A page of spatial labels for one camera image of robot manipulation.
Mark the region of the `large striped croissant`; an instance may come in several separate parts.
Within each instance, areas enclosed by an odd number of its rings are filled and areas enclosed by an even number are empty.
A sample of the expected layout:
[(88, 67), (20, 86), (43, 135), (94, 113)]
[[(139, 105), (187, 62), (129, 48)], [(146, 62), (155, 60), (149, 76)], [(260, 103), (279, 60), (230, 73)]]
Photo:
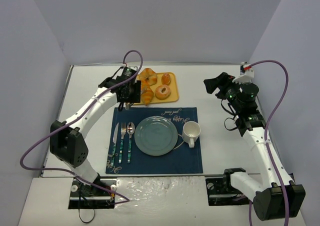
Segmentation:
[(148, 84), (142, 83), (140, 90), (140, 100), (145, 106), (148, 106), (154, 97), (154, 92)]

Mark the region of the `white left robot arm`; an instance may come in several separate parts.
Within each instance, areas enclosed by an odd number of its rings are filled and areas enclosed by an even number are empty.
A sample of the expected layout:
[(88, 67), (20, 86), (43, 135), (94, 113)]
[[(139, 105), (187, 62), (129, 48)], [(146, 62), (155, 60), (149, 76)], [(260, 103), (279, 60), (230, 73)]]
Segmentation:
[(124, 66), (121, 75), (102, 81), (93, 96), (75, 114), (51, 124), (50, 153), (64, 162), (84, 184), (97, 184), (100, 177), (87, 159), (89, 149), (85, 138), (100, 117), (117, 103), (122, 110), (125, 103), (140, 101), (141, 82), (136, 80), (137, 70), (137, 67)]

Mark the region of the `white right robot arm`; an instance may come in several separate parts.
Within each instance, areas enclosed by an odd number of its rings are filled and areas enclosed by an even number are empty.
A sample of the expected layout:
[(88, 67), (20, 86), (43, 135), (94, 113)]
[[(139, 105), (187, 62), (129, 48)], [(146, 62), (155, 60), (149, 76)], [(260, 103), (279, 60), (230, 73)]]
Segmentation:
[(254, 180), (243, 168), (228, 168), (223, 173), (220, 192), (241, 192), (253, 204), (261, 221), (295, 218), (300, 211), (306, 191), (286, 172), (273, 147), (266, 121), (258, 109), (256, 96), (259, 88), (252, 82), (237, 82), (234, 76), (221, 73), (205, 79), (207, 93), (228, 102), (228, 113), (236, 129), (246, 141), (255, 159), (262, 182)]

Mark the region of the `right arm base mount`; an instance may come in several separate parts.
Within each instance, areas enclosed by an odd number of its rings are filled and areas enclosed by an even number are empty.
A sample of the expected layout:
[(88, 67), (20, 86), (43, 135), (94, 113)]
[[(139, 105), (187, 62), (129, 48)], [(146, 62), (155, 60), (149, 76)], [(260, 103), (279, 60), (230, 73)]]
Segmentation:
[(238, 189), (231, 186), (231, 174), (245, 173), (243, 168), (225, 169), (223, 174), (205, 177), (208, 205), (242, 206), (248, 205), (249, 199)]

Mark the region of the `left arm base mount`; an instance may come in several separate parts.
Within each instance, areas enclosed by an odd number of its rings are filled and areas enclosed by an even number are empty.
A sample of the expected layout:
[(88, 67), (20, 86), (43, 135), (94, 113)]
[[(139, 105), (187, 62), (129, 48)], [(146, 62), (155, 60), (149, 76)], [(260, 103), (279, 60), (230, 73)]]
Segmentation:
[(114, 209), (115, 195), (91, 185), (73, 179), (69, 201), (69, 210)]

